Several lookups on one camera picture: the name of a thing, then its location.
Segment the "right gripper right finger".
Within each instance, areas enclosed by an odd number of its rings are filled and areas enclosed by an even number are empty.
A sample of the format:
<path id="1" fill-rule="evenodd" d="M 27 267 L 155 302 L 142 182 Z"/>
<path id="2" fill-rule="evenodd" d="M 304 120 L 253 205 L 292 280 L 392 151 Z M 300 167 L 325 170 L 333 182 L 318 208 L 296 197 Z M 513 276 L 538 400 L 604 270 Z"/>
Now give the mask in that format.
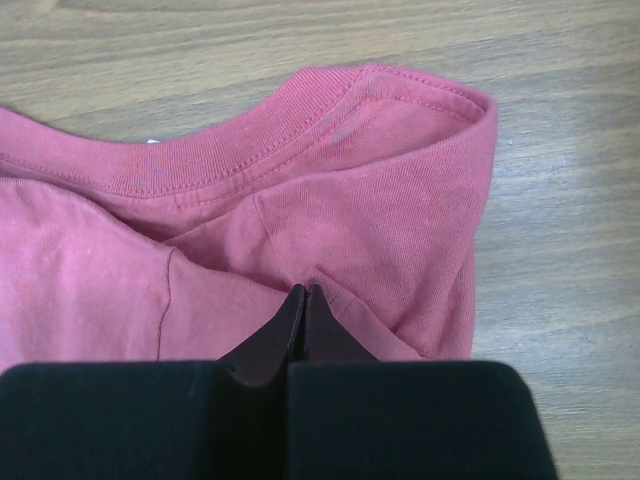
<path id="1" fill-rule="evenodd" d="M 288 369 L 292 479 L 554 479 L 531 391 L 492 361 L 381 362 L 307 295 Z"/>

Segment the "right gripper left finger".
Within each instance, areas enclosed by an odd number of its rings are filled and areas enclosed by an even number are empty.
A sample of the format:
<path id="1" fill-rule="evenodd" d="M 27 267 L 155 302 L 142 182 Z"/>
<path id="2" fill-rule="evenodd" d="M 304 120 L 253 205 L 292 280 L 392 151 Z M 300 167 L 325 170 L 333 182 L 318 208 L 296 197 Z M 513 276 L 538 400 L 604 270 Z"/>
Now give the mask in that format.
<path id="1" fill-rule="evenodd" d="M 1 377 L 5 479 L 281 479 L 305 290 L 217 361 L 38 363 Z"/>

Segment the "pink t shirt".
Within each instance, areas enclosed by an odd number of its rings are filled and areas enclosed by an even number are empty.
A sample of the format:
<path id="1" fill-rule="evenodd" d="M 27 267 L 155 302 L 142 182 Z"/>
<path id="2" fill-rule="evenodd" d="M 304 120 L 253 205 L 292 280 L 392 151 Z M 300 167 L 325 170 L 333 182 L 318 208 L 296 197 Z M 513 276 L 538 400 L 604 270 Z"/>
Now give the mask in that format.
<path id="1" fill-rule="evenodd" d="M 466 359 L 489 96 L 370 65 L 299 71 L 159 143 L 1 113 L 1 365 L 217 359 L 319 285 L 381 360 Z"/>

